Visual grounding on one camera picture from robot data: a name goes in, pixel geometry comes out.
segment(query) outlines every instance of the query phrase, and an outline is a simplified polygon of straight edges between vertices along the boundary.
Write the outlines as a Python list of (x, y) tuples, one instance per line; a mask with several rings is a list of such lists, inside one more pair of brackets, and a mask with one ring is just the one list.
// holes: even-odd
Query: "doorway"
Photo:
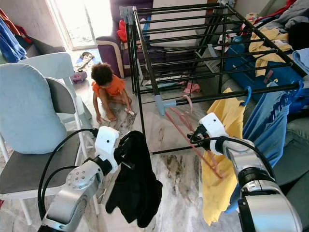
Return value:
[(110, 35), (109, 0), (49, 0), (61, 34), (70, 50), (97, 47), (96, 37)]

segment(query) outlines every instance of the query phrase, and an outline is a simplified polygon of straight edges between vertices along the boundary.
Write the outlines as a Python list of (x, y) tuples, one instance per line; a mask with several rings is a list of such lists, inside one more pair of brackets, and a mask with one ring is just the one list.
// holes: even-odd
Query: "curly hair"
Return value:
[(91, 78), (99, 86), (104, 86), (112, 81), (112, 69), (108, 63), (99, 63), (92, 66)]

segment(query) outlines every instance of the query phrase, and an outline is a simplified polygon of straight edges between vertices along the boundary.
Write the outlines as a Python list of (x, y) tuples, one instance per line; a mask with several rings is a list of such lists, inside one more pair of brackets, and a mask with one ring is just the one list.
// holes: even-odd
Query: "yellow cloth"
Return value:
[[(214, 112), (225, 127), (228, 135), (242, 139), (244, 106), (236, 98), (216, 100), (207, 113)], [(210, 168), (202, 162), (203, 181), (203, 215), (208, 225), (216, 222), (222, 211), (229, 205), (230, 197), (236, 187), (237, 179), (234, 174), (232, 162), (224, 155), (216, 156), (211, 152), (205, 152), (205, 159), (212, 164), (210, 153), (216, 160), (217, 170), (223, 179), (219, 179)]]
[[(262, 28), (261, 32), (267, 37), (269, 38), (271, 41), (273, 40), (283, 40), (283, 41), (288, 41), (288, 34), (279, 34), (279, 30), (276, 28), (273, 28), (271, 30), (267, 29), (267, 28)], [(255, 33), (252, 33), (251, 36), (251, 40), (258, 40), (260, 39)], [(269, 47), (266, 47), (263, 45), (263, 41), (260, 42), (253, 42), (249, 45), (249, 52), (259, 52), (259, 51), (266, 51), (269, 50)], [(278, 48), (280, 48), (280, 50), (284, 51), (288, 51), (290, 50), (292, 47), (289, 44), (286, 45), (282, 45), (282, 46), (278, 46)], [(263, 67), (263, 66), (267, 66), (268, 61), (273, 61), (273, 62), (281, 62), (281, 63), (285, 63), (285, 61), (278, 56), (275, 53), (270, 53), (267, 54), (259, 59), (256, 60), (255, 63), (255, 67)], [(255, 76), (260, 76), (260, 75), (265, 75), (266, 70), (262, 69), (262, 70), (256, 70), (255, 71)]]

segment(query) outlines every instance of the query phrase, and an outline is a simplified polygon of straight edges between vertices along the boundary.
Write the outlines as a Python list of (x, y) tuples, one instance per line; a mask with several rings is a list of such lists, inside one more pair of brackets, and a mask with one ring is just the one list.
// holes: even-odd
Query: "child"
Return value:
[(98, 110), (97, 98), (101, 99), (102, 106), (110, 121), (117, 120), (108, 105), (110, 102), (126, 105), (127, 112), (131, 111), (130, 105), (132, 100), (126, 93), (125, 83), (113, 74), (111, 66), (108, 63), (93, 65), (91, 78), (95, 80), (95, 82), (92, 83), (93, 106), (97, 113), (98, 123), (101, 123), (101, 114)]

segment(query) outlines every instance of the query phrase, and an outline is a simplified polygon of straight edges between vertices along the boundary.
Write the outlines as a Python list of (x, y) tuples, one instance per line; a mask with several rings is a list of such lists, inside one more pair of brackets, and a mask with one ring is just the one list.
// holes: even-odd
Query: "drying rack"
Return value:
[[(139, 21), (141, 16), (148, 15), (157, 15), (157, 14), (171, 14), (171, 13), (180, 13), (180, 12), (194, 12), (194, 11), (205, 11), (205, 15), (191, 16), (191, 17), (180, 17), (180, 18), (172, 18), (172, 19), (159, 19), (159, 20), (146, 20)], [(219, 88), (217, 94), (212, 95), (204, 95), (202, 97), (193, 97), (191, 98), (192, 103), (205, 102), (205, 101), (213, 101), (219, 99), (227, 99), (234, 97), (247, 96), (248, 90), (244, 91), (234, 91), (229, 93), (221, 93), (222, 87), (222, 79), (224, 74), (229, 73), (241, 73), (247, 71), (254, 70), (262, 70), (262, 69), (274, 69), (290, 66), (293, 68), (301, 77), (306, 76), (306, 73), (296, 65), (286, 54), (284, 54), (272, 41), (270, 41), (263, 33), (261, 33), (257, 28), (255, 28), (246, 18), (244, 18), (240, 13), (238, 13), (235, 9), (229, 6), (227, 3), (210, 3), (210, 4), (197, 4), (197, 5), (183, 5), (183, 6), (171, 6), (171, 7), (158, 7), (158, 8), (145, 8), (145, 9), (136, 9), (135, 6), (129, 7), (120, 7), (120, 14), (123, 17), (126, 24), (126, 36), (127, 36), (127, 44), (129, 50), (129, 61), (130, 61), (130, 70), (131, 70), (131, 80), (132, 80), (132, 91), (138, 97), (139, 109), (140, 109), (140, 120), (141, 120), (141, 128), (142, 132), (145, 134), (145, 126), (144, 126), (144, 118), (143, 118), (143, 110), (142, 110), (142, 101), (141, 96), (145, 93), (153, 93), (154, 101), (157, 109), (159, 110), (160, 115), (165, 115), (165, 109), (177, 105), (188, 104), (187, 99), (162, 99), (160, 92), (169, 91), (172, 89), (179, 88), (179, 85), (169, 86), (169, 87), (159, 87), (159, 84), (166, 83), (178, 83), (183, 81), (194, 81), (200, 80), (204, 78), (218, 78), (219, 79)], [(159, 28), (159, 29), (148, 29), (143, 31), (141, 29), (141, 24), (146, 23), (157, 23), (157, 22), (168, 22), (168, 21), (180, 21), (180, 20), (190, 20), (204, 18), (205, 23), (199, 25), (190, 25), (190, 26), (177, 26), (177, 27), (169, 27), (169, 28)], [(226, 32), (226, 26), (228, 24), (235, 23), (244, 23), (248, 29), (237, 30), (238, 32), (252, 33), (254, 32), (260, 39), (249, 40), (246, 42), (226, 42), (225, 36), (223, 36), (223, 42), (219, 44), (209, 44), (212, 36), (214, 35), (226, 35), (229, 32)], [(218, 27), (222, 27), (222, 31), (217, 31)], [(185, 30), (197, 30), (204, 29), (203, 34), (197, 35), (188, 35), (188, 36), (178, 36), (173, 38), (165, 38), (164, 33), (167, 32), (177, 32), (177, 31), (185, 31)], [(150, 34), (162, 34), (162, 38), (160, 39), (145, 39), (146, 35)], [(140, 40), (140, 45), (143, 53), (143, 60), (138, 59), (138, 51), (137, 51), (137, 39)], [(167, 49), (159, 49), (159, 50), (151, 50), (148, 51), (148, 45), (155, 43), (163, 43), (163, 42), (172, 42), (172, 41), (181, 41), (181, 40), (190, 40), (190, 39), (200, 39), (199, 44), (195, 46), (188, 47), (173, 47)], [(246, 52), (242, 54), (235, 55), (225, 55), (225, 46), (232, 44), (245, 44), (252, 42), (260, 42), (263, 41), (265, 46), (269, 47), (267, 51), (259, 51), (259, 52)], [(221, 46), (221, 55), (218, 57), (203, 57), (203, 54), (206, 49), (211, 49), (210, 47)], [(151, 55), (154, 53), (162, 53), (166, 54), (168, 52), (181, 52), (181, 51), (192, 51), (192, 56), (190, 58), (182, 58), (181, 56), (175, 56), (176, 59), (172, 60), (164, 60), (160, 58), (151, 58)], [(244, 70), (238, 70), (237, 67), (225, 71), (224, 70), (224, 61), (227, 58), (234, 57), (242, 57), (242, 56), (251, 56), (251, 55), (259, 55), (259, 57), (264, 56), (266, 54), (275, 53), (279, 55), (285, 63), (280, 63), (277, 65), (258, 67), (258, 68), (248, 68)], [(219, 60), (219, 72), (211, 72), (210, 68), (207, 66), (207, 61)], [(197, 68), (207, 67), (209, 71), (206, 72), (197, 72)], [(151, 89), (140, 89), (140, 78), (141, 82), (144, 81), (145, 76), (148, 76), (150, 79)], [(162, 80), (162, 76), (169, 77), (169, 79)], [(283, 91), (283, 90), (292, 90), (299, 89), (300, 83), (291, 83), (289, 85), (276, 86), (276, 87), (266, 87), (253, 89), (252, 94), (263, 94), (269, 92)], [(153, 152), (153, 154), (161, 154), (172, 151), (179, 151), (190, 149), (190, 146), (180, 147), (162, 151)]]

